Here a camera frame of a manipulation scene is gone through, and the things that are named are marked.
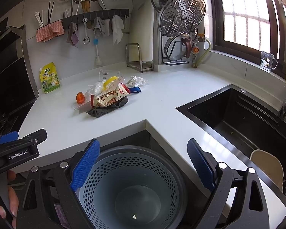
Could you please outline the person's left hand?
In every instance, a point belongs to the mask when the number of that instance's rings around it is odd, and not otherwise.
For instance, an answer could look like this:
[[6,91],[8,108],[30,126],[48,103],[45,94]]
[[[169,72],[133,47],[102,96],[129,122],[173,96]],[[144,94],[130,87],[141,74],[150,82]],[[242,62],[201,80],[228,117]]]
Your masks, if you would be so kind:
[[[16,173],[14,171],[11,171],[11,170],[7,171],[7,182],[11,182],[15,178],[16,178]],[[8,187],[8,198],[9,198],[10,211],[11,211],[11,214],[13,215],[12,227],[16,229],[16,217],[17,217],[17,212],[18,212],[19,200],[18,200],[17,194],[15,193],[15,190],[9,185],[7,187]],[[6,211],[1,206],[0,206],[0,215],[3,219],[6,218]]]

